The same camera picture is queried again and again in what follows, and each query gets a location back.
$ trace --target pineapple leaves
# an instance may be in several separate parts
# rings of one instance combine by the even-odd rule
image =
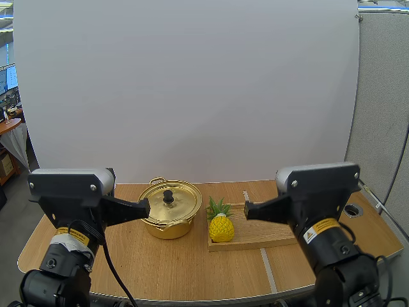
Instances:
[[[215,203],[215,201],[213,200],[213,198],[212,198],[211,196],[209,196],[209,198],[210,198],[210,201],[209,201],[210,207],[211,207],[211,208],[216,207],[216,203]]]
[[[226,216],[231,216],[232,215],[232,213],[229,213],[231,205],[223,205],[223,200],[224,200],[224,198],[219,200],[217,202],[217,204],[216,204],[214,199],[211,196],[209,196],[209,207],[206,208],[206,213],[208,215],[208,217],[207,217],[208,220],[214,219],[217,216],[217,214],[219,214],[219,213],[223,213]]]
[[[222,208],[223,199],[224,199],[224,198],[222,198],[221,200],[219,200],[219,203],[217,204],[217,207],[218,207],[218,208]]]

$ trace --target white backdrop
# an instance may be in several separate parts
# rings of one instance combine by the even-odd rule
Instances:
[[[220,182],[342,161],[356,12],[356,0],[16,1],[39,165]]]

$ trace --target yellow pineapple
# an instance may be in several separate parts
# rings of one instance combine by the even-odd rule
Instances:
[[[211,220],[209,226],[209,235],[213,242],[229,242],[235,236],[235,228],[228,216],[230,205],[223,205],[223,198],[218,204],[210,197],[208,209],[208,220]]]

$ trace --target wooden tray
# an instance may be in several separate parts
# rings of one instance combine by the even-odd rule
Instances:
[[[246,220],[244,203],[232,203],[229,219],[235,227],[235,237],[230,242],[214,243],[208,237],[209,251],[239,251],[243,249],[271,248],[296,244],[293,232],[288,225],[266,221]]]

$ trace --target warning label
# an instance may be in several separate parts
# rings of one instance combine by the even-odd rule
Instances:
[[[304,240],[307,244],[309,244],[317,235],[325,230],[332,228],[332,227],[339,227],[338,221],[333,218],[323,219],[318,223],[311,226],[305,233],[304,233]]]
[[[63,235],[65,233],[68,233],[68,227],[60,227],[57,229],[56,235]],[[70,229],[70,235],[76,238],[79,242],[88,245],[89,238],[83,235],[81,232],[78,232],[75,229]]]
[[[306,243],[310,243],[315,237],[317,236],[317,233],[315,232],[313,227],[310,227],[304,234],[304,240]]]

